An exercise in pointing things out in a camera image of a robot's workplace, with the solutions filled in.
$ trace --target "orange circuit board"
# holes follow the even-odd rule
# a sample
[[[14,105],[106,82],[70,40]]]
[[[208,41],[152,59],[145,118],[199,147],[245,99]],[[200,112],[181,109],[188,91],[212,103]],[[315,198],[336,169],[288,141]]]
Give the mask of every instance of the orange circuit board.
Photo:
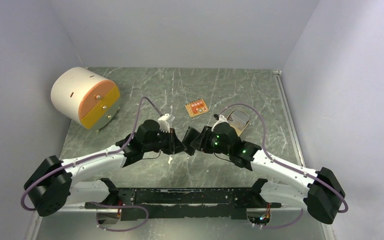
[[[185,107],[191,118],[209,111],[207,104],[202,98],[189,102]]]

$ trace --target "white wall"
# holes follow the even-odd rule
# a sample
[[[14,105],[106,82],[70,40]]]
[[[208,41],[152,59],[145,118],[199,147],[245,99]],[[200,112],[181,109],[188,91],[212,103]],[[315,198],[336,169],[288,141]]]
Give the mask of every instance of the white wall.
[[[384,0],[321,0],[282,80],[306,162],[347,194],[337,239],[384,240]]]
[[[86,66],[281,69],[319,0],[51,0]]]
[[[0,240],[26,234],[23,185],[45,157],[60,154],[69,126],[51,87],[79,65],[48,1],[0,0]]]

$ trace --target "cable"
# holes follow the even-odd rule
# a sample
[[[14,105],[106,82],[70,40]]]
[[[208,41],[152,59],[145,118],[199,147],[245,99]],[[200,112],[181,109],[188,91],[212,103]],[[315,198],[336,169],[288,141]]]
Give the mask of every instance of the cable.
[[[238,105],[245,106],[245,107],[251,109],[252,111],[254,111],[254,112],[257,114],[258,118],[260,119],[261,124],[262,124],[261,149],[262,149],[262,151],[264,152],[264,154],[267,156],[268,159],[270,159],[270,160],[271,160],[272,162],[274,162],[274,163],[277,163],[277,164],[279,164],[279,165],[281,165],[281,166],[283,166],[283,167],[285,167],[285,168],[287,168],[287,169],[290,169],[290,170],[295,171],[295,172],[297,172],[297,173],[299,173],[299,174],[302,174],[302,175],[304,175],[304,176],[306,176],[306,177],[309,177],[309,178],[311,178],[311,179],[317,181],[318,183],[322,184],[322,185],[325,186],[327,189],[329,189],[330,191],[332,191],[332,193],[334,193],[334,194],[340,199],[340,201],[343,203],[343,205],[344,205],[345,208],[344,208],[343,210],[338,210],[338,213],[346,213],[346,212],[348,212],[348,203],[347,203],[347,201],[345,201],[345,198],[344,198],[338,191],[336,191],[333,187],[331,187],[329,184],[327,184],[327,183],[324,182],[323,180],[318,179],[317,177],[315,177],[315,176],[313,176],[313,175],[310,175],[310,174],[308,174],[308,173],[305,173],[304,171],[301,171],[301,170],[299,170],[299,169],[296,169],[296,168],[294,168],[294,167],[292,167],[292,166],[289,166],[289,165],[287,165],[287,164],[284,164],[283,162],[280,162],[280,161],[278,161],[278,160],[272,158],[272,156],[269,154],[269,152],[268,152],[267,149],[266,149],[266,132],[267,132],[267,131],[266,131],[266,124],[265,124],[265,122],[264,122],[264,118],[263,118],[263,116],[262,116],[262,115],[261,115],[261,114],[260,114],[254,107],[252,107],[252,106],[250,106],[250,105],[248,105],[248,104],[245,104],[245,103],[235,103],[235,104],[232,104],[232,105],[229,105],[229,106],[225,107],[219,114],[221,115],[221,114],[222,114],[224,111],[226,111],[228,108],[231,108],[231,107],[233,107],[233,106],[238,106]],[[285,224],[285,225],[281,225],[281,226],[273,226],[273,227],[270,227],[270,228],[271,228],[271,229],[279,229],[279,228],[286,228],[286,227],[289,227],[290,225],[296,223],[296,222],[301,218],[302,215],[303,215],[303,210],[301,210],[301,214],[300,214],[300,215],[297,217],[297,219],[295,219],[294,221],[292,221],[292,222],[290,222],[290,223],[287,223],[287,224]]]
[[[91,202],[91,204],[93,204],[95,206],[98,206],[98,207],[101,207],[101,208],[108,208],[108,209],[142,209],[145,212],[145,214],[146,214],[145,220],[143,220],[140,224],[138,224],[138,225],[136,225],[134,227],[131,227],[131,228],[127,228],[127,229],[111,229],[111,228],[106,228],[106,227],[102,226],[99,223],[98,215],[96,215],[96,227],[100,228],[100,229],[102,229],[104,231],[109,231],[109,232],[127,232],[127,231],[131,231],[131,230],[135,230],[135,229],[141,227],[142,225],[144,225],[148,221],[148,219],[150,217],[150,213],[143,206],[138,206],[138,205],[111,206],[111,205],[104,205],[104,204],[101,204],[101,203],[98,203],[98,202]]]
[[[214,156],[216,157],[216,158],[218,158],[218,159],[221,159],[221,160],[224,160],[224,161],[228,161],[228,162],[232,162],[231,160],[227,160],[227,159],[224,159],[224,158],[222,158],[222,157],[219,157],[219,156],[217,156],[216,155],[216,153],[214,153]]]
[[[142,102],[143,100],[147,100],[153,107],[154,109],[158,112],[158,114],[160,116],[162,116],[163,114],[161,113],[161,111],[158,109],[158,107],[155,106],[155,104],[146,96],[143,96],[141,99],[140,99],[140,102],[139,102],[139,107],[137,108],[137,112],[136,112],[136,119],[134,121],[134,124],[133,124],[133,130],[131,131],[131,134],[130,136],[128,137],[127,141],[120,147],[120,149],[118,150],[114,150],[114,151],[109,151],[107,154],[106,153],[98,153],[98,154],[95,154],[95,155],[91,155],[91,156],[88,156],[88,157],[85,157],[83,159],[80,159],[78,161],[75,162],[75,164],[81,164],[81,163],[84,163],[86,161],[89,161],[89,160],[92,160],[92,159],[95,159],[95,158],[99,158],[99,157],[102,157],[102,156],[106,156],[106,155],[112,155],[112,154],[118,154],[120,153],[121,151],[123,151],[123,149],[130,143],[130,141],[132,140],[133,138],[133,135],[135,134],[135,130],[136,130],[136,126],[138,125],[138,121],[139,121],[139,113],[141,112],[141,107],[142,107]],[[50,172],[48,172],[47,174],[43,175],[42,177],[40,177],[38,180],[36,180],[35,182],[33,182],[32,184],[30,184],[30,186],[28,186],[28,188],[24,191],[24,193],[21,195],[21,207],[27,211],[35,211],[36,209],[35,208],[31,208],[31,207],[28,207],[26,205],[26,197],[27,195],[29,194],[29,192],[34,188],[36,187],[38,184],[40,184],[43,180],[49,178],[50,176],[54,175],[55,173],[58,173],[59,171],[62,171],[64,169],[67,169],[67,168],[70,168],[72,166],[75,165],[74,163],[69,163],[67,165],[64,165],[64,166],[60,166]],[[113,207],[113,208],[116,208],[116,209],[120,209],[120,208],[143,208],[143,207],[140,207],[140,206],[134,206],[134,205],[131,205],[131,206],[117,206],[117,207]]]
[[[151,157],[151,158],[142,158],[142,160],[157,159],[157,158],[160,157],[160,155],[161,155],[161,151],[158,151],[158,156],[156,156],[156,157]]]

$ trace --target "black bracket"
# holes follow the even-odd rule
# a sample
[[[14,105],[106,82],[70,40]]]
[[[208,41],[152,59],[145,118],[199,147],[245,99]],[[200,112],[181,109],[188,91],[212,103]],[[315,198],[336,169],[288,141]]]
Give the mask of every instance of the black bracket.
[[[24,184],[24,190],[47,173],[61,167],[61,163],[55,155],[45,158]],[[39,216],[49,216],[62,208],[70,195],[71,184],[72,174],[61,170],[35,186],[28,197]]]
[[[327,183],[345,198],[344,190],[330,169],[322,167],[317,174],[317,178]],[[335,216],[342,204],[338,196],[318,181],[314,181],[309,186],[308,196],[304,198],[304,203],[307,205],[308,213],[324,224],[332,224],[334,222]]]
[[[252,171],[251,162],[253,156],[261,147],[248,141],[242,141],[235,129],[227,122],[217,124],[212,131],[212,127],[204,126],[201,132],[189,127],[183,138],[182,143],[189,155],[195,151],[206,154],[224,154],[229,156],[229,160],[237,167],[246,168]]]
[[[175,218],[218,218],[246,220],[248,209],[267,207],[267,202],[261,198],[245,205],[237,205],[247,196],[254,196],[257,190],[249,187],[222,188],[119,188],[118,197],[123,205],[136,205],[146,208],[150,219]],[[92,204],[86,208],[99,209]],[[272,208],[280,208],[280,203],[274,203]],[[121,221],[144,219],[145,212],[137,208],[124,208]]]
[[[251,189],[248,192],[241,192],[241,194],[234,195],[234,205],[236,208],[246,208],[246,209],[254,209],[254,208],[265,208],[267,207],[267,203],[260,195],[261,188],[268,180],[264,178],[259,178],[252,185]],[[280,208],[282,206],[281,203],[278,202],[270,202],[272,208]]]
[[[115,143],[116,146],[124,145],[130,134],[125,139]],[[126,162],[123,167],[143,159],[144,153],[162,151],[164,154],[178,154],[186,150],[173,128],[170,132],[160,130],[160,124],[155,120],[146,120],[138,128],[129,144],[123,149]]]

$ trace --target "white cylinder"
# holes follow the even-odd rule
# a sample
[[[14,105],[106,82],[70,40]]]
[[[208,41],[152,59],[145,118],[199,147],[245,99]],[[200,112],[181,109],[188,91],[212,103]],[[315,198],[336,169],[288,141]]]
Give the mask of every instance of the white cylinder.
[[[50,92],[55,108],[87,129],[93,128],[102,115],[118,103],[119,97],[113,81],[83,67],[74,67],[62,74]]]

